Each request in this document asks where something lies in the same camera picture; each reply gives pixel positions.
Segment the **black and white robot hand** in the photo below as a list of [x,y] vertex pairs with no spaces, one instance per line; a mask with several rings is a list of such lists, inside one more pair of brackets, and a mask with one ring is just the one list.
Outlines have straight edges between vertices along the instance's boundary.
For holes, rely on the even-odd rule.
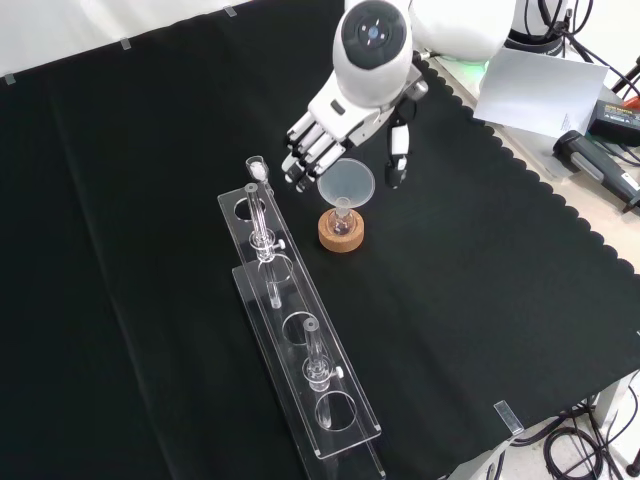
[[427,91],[422,73],[411,66],[405,86],[390,104],[360,107],[347,100],[339,89],[337,76],[332,74],[286,134],[290,150],[282,163],[286,182],[299,192],[308,190],[343,154],[386,127],[385,183],[398,188],[407,175],[409,123],[416,116],[418,100]]

